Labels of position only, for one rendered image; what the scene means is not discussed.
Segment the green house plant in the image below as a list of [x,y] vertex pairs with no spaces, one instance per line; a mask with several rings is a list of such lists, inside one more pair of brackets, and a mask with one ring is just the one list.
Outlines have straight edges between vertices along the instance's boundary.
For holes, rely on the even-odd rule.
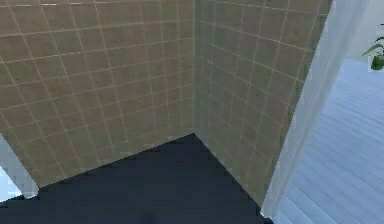
[[384,36],[379,36],[374,44],[369,47],[364,53],[365,55],[371,55],[370,68],[374,71],[380,71],[384,69]]

